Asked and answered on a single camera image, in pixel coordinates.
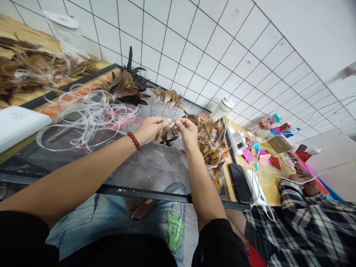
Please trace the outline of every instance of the white tiled wall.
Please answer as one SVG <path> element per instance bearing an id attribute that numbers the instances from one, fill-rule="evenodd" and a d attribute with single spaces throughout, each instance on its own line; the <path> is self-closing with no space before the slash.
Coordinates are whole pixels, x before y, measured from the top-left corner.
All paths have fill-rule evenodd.
<path id="1" fill-rule="evenodd" d="M 89 51 L 127 64 L 133 47 L 141 75 L 248 127 L 279 113 L 302 127 L 295 141 L 332 128 L 348 135 L 356 121 L 252 0 L 0 0 L 1 11 L 53 36 L 43 9 L 75 16 Z M 201 108 L 189 107 L 194 111 Z M 152 110 L 171 117 L 173 111 Z"/>

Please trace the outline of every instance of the white thermos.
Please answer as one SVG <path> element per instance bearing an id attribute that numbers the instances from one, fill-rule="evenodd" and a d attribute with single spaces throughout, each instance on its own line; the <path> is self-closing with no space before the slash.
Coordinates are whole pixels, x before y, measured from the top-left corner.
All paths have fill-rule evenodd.
<path id="1" fill-rule="evenodd" d="M 234 103 L 230 98 L 224 97 L 221 99 L 219 104 L 214 108 L 212 113 L 210 114 L 210 117 L 216 121 L 222 117 L 224 117 L 227 113 L 229 113 L 230 110 L 232 110 L 234 107 Z"/>

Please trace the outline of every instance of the plaid shirt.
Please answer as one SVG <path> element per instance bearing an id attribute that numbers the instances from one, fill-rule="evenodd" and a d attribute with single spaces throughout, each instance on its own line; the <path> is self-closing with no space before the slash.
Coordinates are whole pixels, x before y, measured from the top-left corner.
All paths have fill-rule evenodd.
<path id="1" fill-rule="evenodd" d="M 356 263 L 356 205 L 304 195 L 295 183 L 280 183 L 282 207 L 269 220 L 261 207 L 246 213 L 252 226 L 278 248 L 269 266 L 347 266 Z"/>

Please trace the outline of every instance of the hand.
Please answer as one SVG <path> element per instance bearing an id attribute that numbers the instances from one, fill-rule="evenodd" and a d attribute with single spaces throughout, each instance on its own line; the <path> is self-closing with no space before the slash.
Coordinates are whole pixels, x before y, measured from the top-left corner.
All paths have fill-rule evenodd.
<path id="1" fill-rule="evenodd" d="M 143 146 L 150 142 L 158 131 L 165 128 L 167 124 L 167 121 L 162 117 L 147 117 L 134 133 L 135 138 Z"/>
<path id="2" fill-rule="evenodd" d="M 303 171 L 297 170 L 296 172 L 297 172 L 297 174 L 292 174 L 289 176 L 289 180 L 303 183 L 303 182 L 313 178 L 313 176 L 310 173 L 308 173 L 307 176 L 304 176 Z M 300 185 L 300 186 L 304 187 L 304 192 L 309 197 L 312 197 L 320 192 L 320 189 L 316 185 L 315 179 L 304 184 L 304 185 Z"/>
<path id="3" fill-rule="evenodd" d="M 187 152 L 198 148 L 198 127 L 191 120 L 178 118 L 174 128 L 181 132 L 183 148 Z"/>

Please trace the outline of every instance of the black sleeve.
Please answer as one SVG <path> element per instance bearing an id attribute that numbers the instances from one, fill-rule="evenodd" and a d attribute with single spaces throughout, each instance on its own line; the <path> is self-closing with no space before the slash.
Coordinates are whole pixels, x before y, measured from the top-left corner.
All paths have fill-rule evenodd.
<path id="1" fill-rule="evenodd" d="M 0 262 L 2 266 L 55 266 L 59 251 L 45 245 L 47 224 L 30 214 L 0 212 Z"/>
<path id="2" fill-rule="evenodd" d="M 227 219 L 216 219 L 201 230 L 192 267 L 250 266 L 245 246 Z"/>

